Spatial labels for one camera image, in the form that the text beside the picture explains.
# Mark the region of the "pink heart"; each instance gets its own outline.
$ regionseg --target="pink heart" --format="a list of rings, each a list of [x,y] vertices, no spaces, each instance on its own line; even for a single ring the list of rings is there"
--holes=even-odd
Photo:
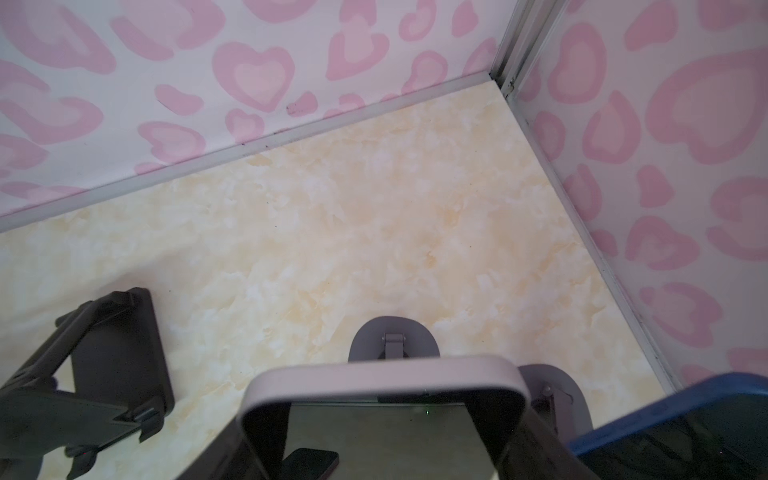
[[[224,12],[213,0],[119,0],[124,16],[110,26],[136,55],[167,60],[174,50],[197,48],[224,28]]]
[[[351,22],[363,18],[368,26],[376,23],[376,0],[343,0],[339,10],[339,22]]]
[[[478,26],[480,18],[475,13],[475,6],[472,0],[464,0],[456,7],[451,20],[451,35],[454,37],[463,37]]]
[[[134,172],[136,172],[136,175],[144,175],[150,172],[154,172],[155,170],[160,170],[163,166],[164,165],[161,164],[155,164],[154,162],[144,162],[142,164],[136,165],[134,167]]]
[[[531,67],[531,73],[525,79],[518,93],[519,101],[531,101],[541,90],[541,72],[538,70],[538,60]]]
[[[27,69],[0,60],[0,112],[36,144],[56,144],[91,133],[104,115],[76,97],[50,98],[51,88]]]
[[[205,153],[205,139],[191,128],[148,121],[138,126],[138,132],[152,145],[154,157],[166,164],[178,164]]]
[[[659,217],[641,217],[629,231],[624,257],[652,270],[675,270],[699,257],[699,245]]]
[[[715,190],[710,207],[723,220],[707,229],[710,243],[740,260],[768,260],[768,178],[729,180]]]
[[[269,23],[288,22],[304,15],[315,5],[317,0],[294,0],[282,2],[280,0],[243,0],[243,3],[252,13]]]
[[[674,197],[672,186],[654,165],[645,165],[637,171],[637,183],[640,185],[641,207],[662,207]]]
[[[185,94],[170,85],[158,85],[154,88],[154,96],[168,110],[176,115],[192,115],[203,108],[203,99],[197,95]]]
[[[398,28],[400,38],[405,41],[421,40],[432,30],[435,18],[437,18],[435,0],[419,0],[416,3],[416,11],[407,13],[400,21]]]
[[[768,376],[768,349],[730,349],[726,353],[728,363],[737,372]]]
[[[742,154],[768,111],[768,48],[695,60],[657,88],[645,112],[662,144],[684,142],[694,160],[719,164]]]
[[[619,248],[616,244],[616,239],[613,234],[608,230],[595,230],[590,232],[594,244],[600,249],[601,252],[613,258],[619,254]]]
[[[402,94],[442,83],[448,75],[448,61],[433,50],[416,55],[411,64],[411,76],[402,86]]]
[[[25,57],[48,67],[110,74],[117,66],[96,32],[52,0],[4,0],[0,28]]]
[[[723,309],[709,293],[688,283],[667,283],[641,289],[640,298],[669,336],[696,348],[712,346],[711,324],[723,318]]]
[[[600,33],[577,23],[560,40],[560,56],[547,80],[550,95],[564,104],[580,104],[598,96],[607,70],[607,51]]]
[[[565,146],[565,125],[557,115],[540,111],[533,121],[533,133],[547,160],[554,161],[560,157]]]
[[[563,188],[583,221],[589,222],[598,216],[603,207],[603,194],[589,167],[579,164],[576,173],[565,178]]]
[[[496,40],[486,38],[476,49],[469,55],[467,63],[464,65],[462,75],[470,75],[479,71],[489,71],[493,58],[496,56]]]
[[[726,30],[750,17],[750,8],[744,0],[698,0],[699,22],[705,30]]]
[[[293,80],[293,59],[285,48],[264,53],[244,43],[225,43],[214,53],[214,74],[232,98],[256,108],[275,111]]]
[[[677,10],[670,0],[657,0],[648,5],[624,33],[628,51],[646,45],[667,43],[677,34]]]
[[[585,157],[607,164],[622,164],[640,145],[640,118],[629,101],[614,90],[608,103],[595,112],[581,139]]]
[[[43,163],[48,151],[26,138],[0,134],[0,178],[11,174],[7,168],[27,170]]]
[[[77,187],[64,187],[60,185],[43,187],[42,185],[29,182],[8,182],[0,185],[0,191],[4,194],[24,199],[31,206],[46,204],[53,200],[85,192],[84,189]]]
[[[714,376],[715,373],[702,367],[701,365],[686,364],[680,367],[680,374],[683,376],[683,381],[686,385],[693,385],[694,383],[703,382],[704,380]]]
[[[303,117],[317,111],[317,97],[311,91],[305,91],[298,100],[286,107],[291,117]]]
[[[372,34],[368,21],[356,15],[342,23],[342,31],[331,37],[326,78],[341,80],[370,70],[384,59],[388,50],[387,36]]]
[[[345,94],[339,97],[339,108],[332,108],[328,110],[323,118],[331,118],[336,115],[341,115],[347,111],[357,110],[366,106],[366,101],[362,99],[358,94]]]
[[[245,144],[264,135],[264,120],[258,115],[248,115],[236,108],[224,118],[227,130],[238,144]]]

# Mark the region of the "pink heart pattern wall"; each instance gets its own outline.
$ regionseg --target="pink heart pattern wall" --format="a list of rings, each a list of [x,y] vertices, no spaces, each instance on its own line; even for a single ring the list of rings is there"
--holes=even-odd
[[[678,378],[768,376],[768,2],[571,0],[516,101]]]
[[[4,0],[0,216],[488,71],[509,0]]]

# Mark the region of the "black smartphone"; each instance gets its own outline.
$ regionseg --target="black smartphone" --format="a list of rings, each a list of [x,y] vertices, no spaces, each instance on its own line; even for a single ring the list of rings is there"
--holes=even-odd
[[[768,378],[727,373],[575,439],[603,480],[768,477]]]
[[[280,480],[326,480],[338,464],[336,452],[296,449],[283,460]]]

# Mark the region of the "black phone stand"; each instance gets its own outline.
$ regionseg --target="black phone stand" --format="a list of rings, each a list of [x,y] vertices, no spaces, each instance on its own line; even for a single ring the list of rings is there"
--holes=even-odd
[[[57,329],[0,388],[0,458],[65,447],[71,480],[134,432],[158,433],[174,394],[149,290],[112,292],[56,319]],[[53,376],[71,357],[74,392]]]

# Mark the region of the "marble floor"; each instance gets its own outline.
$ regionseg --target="marble floor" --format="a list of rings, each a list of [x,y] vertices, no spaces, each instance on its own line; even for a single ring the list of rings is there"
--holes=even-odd
[[[0,279],[3,379],[62,313],[152,292],[176,408],[85,480],[174,478],[256,374],[343,362],[381,315],[562,368],[595,425],[663,395],[492,82],[0,234]]]

